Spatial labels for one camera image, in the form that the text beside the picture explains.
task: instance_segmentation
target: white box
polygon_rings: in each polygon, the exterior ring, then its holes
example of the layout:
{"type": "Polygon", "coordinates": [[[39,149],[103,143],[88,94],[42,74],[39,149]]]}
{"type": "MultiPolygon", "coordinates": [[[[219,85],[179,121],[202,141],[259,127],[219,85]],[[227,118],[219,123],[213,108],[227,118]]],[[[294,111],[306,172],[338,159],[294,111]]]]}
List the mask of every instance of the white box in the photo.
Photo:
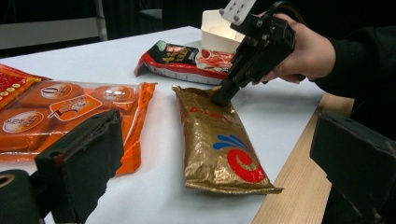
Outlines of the white box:
{"type": "Polygon", "coordinates": [[[218,10],[204,11],[201,26],[203,49],[235,52],[245,36],[231,29],[230,25],[218,10]]]}

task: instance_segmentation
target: gold foil package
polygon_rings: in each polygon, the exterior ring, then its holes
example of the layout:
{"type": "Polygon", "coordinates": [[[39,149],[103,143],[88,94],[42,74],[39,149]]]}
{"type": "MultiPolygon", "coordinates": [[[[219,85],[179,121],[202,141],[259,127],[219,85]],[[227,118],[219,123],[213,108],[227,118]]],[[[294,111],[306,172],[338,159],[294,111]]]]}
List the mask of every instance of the gold foil package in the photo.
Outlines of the gold foil package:
{"type": "Polygon", "coordinates": [[[210,101],[217,88],[173,87],[184,133],[185,185],[215,192],[280,193],[257,158],[233,106],[210,101]]]}

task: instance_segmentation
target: white table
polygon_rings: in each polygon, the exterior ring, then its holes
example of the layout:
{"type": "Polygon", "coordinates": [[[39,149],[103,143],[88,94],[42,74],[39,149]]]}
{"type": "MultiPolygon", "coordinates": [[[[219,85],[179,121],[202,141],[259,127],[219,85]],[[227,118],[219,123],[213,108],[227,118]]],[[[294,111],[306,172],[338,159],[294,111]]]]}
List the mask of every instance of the white table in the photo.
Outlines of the white table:
{"type": "MultiPolygon", "coordinates": [[[[157,82],[141,135],[142,165],[135,173],[112,178],[87,223],[250,223],[262,195],[223,195],[184,187],[180,115],[172,85],[207,89],[204,84],[155,74],[140,77],[134,69],[140,56],[158,40],[199,47],[201,31],[184,27],[151,35],[1,59],[27,73],[99,83],[157,82]]],[[[314,83],[274,80],[248,85],[232,99],[265,172],[274,183],[323,96],[314,83]]],[[[1,163],[35,171],[33,162],[1,163]]],[[[52,217],[46,217],[52,223],[52,217]]]]}

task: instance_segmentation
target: wooden table edge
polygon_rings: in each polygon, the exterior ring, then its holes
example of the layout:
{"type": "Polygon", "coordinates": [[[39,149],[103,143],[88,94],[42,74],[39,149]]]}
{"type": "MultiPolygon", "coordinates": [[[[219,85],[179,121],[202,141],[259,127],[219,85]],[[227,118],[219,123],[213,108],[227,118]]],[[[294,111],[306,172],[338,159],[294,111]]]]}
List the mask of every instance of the wooden table edge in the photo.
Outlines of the wooden table edge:
{"type": "Polygon", "coordinates": [[[318,114],[331,112],[348,117],[352,106],[353,99],[329,93],[323,95],[274,182],[276,187],[284,190],[265,196],[252,223],[321,223],[332,184],[324,171],[309,158],[318,114]]]}

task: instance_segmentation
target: circular label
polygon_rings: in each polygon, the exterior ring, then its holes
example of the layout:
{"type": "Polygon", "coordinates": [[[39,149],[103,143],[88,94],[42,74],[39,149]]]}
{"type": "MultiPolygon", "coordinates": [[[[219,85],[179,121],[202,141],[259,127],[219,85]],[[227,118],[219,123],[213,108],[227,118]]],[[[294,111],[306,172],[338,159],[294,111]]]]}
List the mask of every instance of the circular label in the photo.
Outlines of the circular label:
{"type": "Polygon", "coordinates": [[[131,96],[130,90],[123,86],[110,87],[103,93],[103,98],[109,101],[126,100],[131,96]]]}
{"type": "Polygon", "coordinates": [[[6,133],[24,132],[35,127],[43,118],[43,114],[37,111],[24,112],[10,119],[6,119],[3,124],[3,131],[6,133]]]}
{"type": "Polygon", "coordinates": [[[41,95],[47,99],[62,99],[72,91],[72,87],[65,83],[54,84],[41,90],[41,95]]]}
{"type": "Polygon", "coordinates": [[[166,42],[163,40],[158,41],[157,47],[159,51],[164,51],[166,49],[166,42]]]}

